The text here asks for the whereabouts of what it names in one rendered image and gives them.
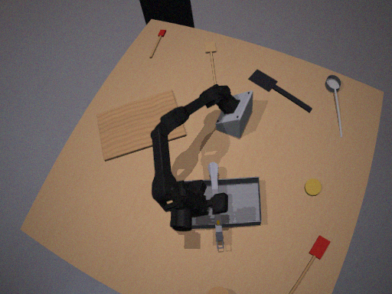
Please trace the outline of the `brown wooden board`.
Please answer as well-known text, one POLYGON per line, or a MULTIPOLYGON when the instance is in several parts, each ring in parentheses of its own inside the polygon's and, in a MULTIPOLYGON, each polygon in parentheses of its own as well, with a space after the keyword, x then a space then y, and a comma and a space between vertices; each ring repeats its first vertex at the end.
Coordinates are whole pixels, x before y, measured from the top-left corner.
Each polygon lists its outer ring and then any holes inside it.
MULTIPOLYGON (((174 108, 174 94, 169 90, 98 114, 104 161, 153 147, 152 130, 174 108)), ((182 124, 168 134, 168 141, 185 136, 182 124)))

